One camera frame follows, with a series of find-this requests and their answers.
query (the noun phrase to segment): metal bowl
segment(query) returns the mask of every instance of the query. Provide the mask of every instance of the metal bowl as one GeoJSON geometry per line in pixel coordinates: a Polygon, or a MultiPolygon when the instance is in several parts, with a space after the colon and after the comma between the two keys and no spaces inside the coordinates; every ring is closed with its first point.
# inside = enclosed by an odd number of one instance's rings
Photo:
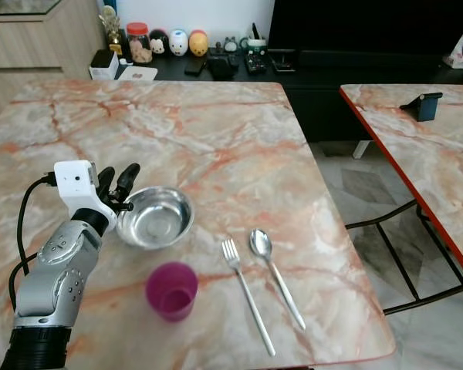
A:
{"type": "Polygon", "coordinates": [[[118,217],[117,231],[128,244],[153,250],[179,241],[194,222],[194,208],[181,191],[147,187],[130,195],[133,210],[118,217]]]}

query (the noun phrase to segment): pink marble surface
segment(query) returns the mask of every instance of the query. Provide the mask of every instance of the pink marble surface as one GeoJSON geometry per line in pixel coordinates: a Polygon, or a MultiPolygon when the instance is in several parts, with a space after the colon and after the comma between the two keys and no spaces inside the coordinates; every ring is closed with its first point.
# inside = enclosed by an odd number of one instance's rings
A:
{"type": "Polygon", "coordinates": [[[463,266],[463,86],[345,85],[349,100],[463,266]],[[435,120],[398,107],[444,93],[435,120]]]}
{"type": "MultiPolygon", "coordinates": [[[[28,86],[0,118],[0,361],[17,263],[15,223],[25,188],[58,160],[120,172],[139,162],[134,190],[180,187],[196,207],[186,242],[141,251],[103,237],[69,343],[71,369],[251,369],[360,361],[395,349],[390,328],[282,87],[233,82],[75,82],[28,86]],[[248,232],[269,232],[273,257],[306,321],[289,313],[248,232]],[[233,237],[277,355],[269,357],[220,243],[233,237]],[[191,316],[163,322],[144,282],[167,261],[199,276],[191,316]]],[[[56,189],[33,196],[27,254],[66,208],[56,189]]]]}

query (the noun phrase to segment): robotic arm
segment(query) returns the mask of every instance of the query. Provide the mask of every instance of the robotic arm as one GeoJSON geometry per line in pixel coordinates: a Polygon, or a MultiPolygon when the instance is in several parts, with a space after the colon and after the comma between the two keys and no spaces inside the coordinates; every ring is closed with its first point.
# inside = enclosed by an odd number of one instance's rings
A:
{"type": "Polygon", "coordinates": [[[34,269],[19,287],[10,348],[1,370],[64,367],[71,327],[96,266],[101,237],[115,228],[119,212],[133,209],[124,201],[139,173],[137,163],[122,172],[111,192],[112,167],[97,176],[92,163],[75,160],[58,162],[54,170],[71,220],[39,248],[34,269]]]}

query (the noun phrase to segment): white wall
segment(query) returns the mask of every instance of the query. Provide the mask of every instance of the white wall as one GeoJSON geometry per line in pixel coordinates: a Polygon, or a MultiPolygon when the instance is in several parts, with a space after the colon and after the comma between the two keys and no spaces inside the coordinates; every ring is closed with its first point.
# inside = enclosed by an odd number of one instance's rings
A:
{"type": "Polygon", "coordinates": [[[169,32],[182,28],[190,33],[204,29],[214,45],[223,42],[225,36],[240,39],[249,34],[252,22],[267,37],[274,3],[275,0],[117,0],[117,13],[123,27],[129,22],[145,22],[149,30],[169,32]]]}

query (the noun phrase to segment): purple cup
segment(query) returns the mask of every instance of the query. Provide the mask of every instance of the purple cup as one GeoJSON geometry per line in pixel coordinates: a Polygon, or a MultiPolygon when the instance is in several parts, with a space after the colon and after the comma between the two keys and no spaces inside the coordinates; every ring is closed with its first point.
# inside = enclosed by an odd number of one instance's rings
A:
{"type": "Polygon", "coordinates": [[[146,283],[149,305],[166,321],[180,321],[191,313],[198,293],[198,277],[186,264],[170,262],[154,270],[146,283]]]}

